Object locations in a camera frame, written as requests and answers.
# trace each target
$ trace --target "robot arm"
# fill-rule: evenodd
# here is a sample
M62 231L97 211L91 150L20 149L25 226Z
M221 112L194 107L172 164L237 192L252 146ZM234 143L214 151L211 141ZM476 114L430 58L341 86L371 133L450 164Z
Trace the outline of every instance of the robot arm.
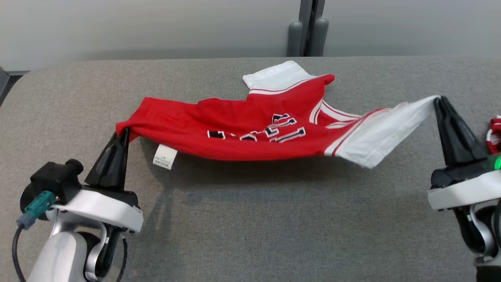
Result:
M21 197L21 210L29 213L35 198L52 196L54 203L39 219L50 220L53 230L28 281L101 281L111 267L122 232L141 231L143 213L137 196L124 191L128 143L127 128L120 136L112 136L85 179L87 185L78 181L83 167L76 160L64 165L49 162L33 174ZM27 229L32 222L22 224ZM75 232L77 227L97 229L99 236Z
M446 167L431 176L428 201L452 210L466 246L475 254L477 281L501 280L501 154L488 155L446 97L434 101ZM476 210L479 203L495 206Z

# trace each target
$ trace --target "gray table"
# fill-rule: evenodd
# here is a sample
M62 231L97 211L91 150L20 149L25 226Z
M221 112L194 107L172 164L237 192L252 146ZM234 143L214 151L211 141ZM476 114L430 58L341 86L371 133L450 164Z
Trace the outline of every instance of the gray table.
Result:
M81 181L114 130L144 96L195 103L244 99L244 74L286 58L95 61L32 71L0 108L1 281L11 260L19 197L47 161L79 159ZM501 113L501 62L474 58L297 58L311 74L334 73L327 102L368 110L448 96L483 138ZM123 281L473 281L473 256L454 215L432 211L426 190L443 165L433 117L379 166L339 158L235 163L178 154L153 166L156 144L130 144L126 189L145 223L129 235ZM20 238L28 275L51 230ZM122 247L110 275L114 280Z

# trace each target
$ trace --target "clothing tag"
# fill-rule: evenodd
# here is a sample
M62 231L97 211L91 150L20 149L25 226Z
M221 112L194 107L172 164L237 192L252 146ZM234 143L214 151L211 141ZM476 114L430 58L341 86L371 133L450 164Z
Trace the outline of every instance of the clothing tag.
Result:
M177 150L160 144L153 158L153 164L170 170L176 154Z

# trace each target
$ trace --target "green light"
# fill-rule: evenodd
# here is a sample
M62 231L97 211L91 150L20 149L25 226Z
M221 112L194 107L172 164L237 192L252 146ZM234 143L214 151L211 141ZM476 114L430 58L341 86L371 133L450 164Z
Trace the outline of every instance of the green light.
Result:
M500 157L500 158L498 158L498 159L496 160L496 162L494 163L494 169L495 169L495 170L501 169L501 157Z

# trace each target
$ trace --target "red jersey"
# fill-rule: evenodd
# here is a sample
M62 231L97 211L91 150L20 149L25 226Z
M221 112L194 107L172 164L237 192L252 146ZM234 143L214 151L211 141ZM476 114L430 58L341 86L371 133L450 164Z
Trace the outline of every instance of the red jersey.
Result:
M246 100L210 98L188 104L144 98L127 121L116 124L117 133L129 127L131 140L144 136L215 160L322 155L373 167L429 114L434 98L356 115L323 100L334 75L309 75L293 61L243 79L250 88Z

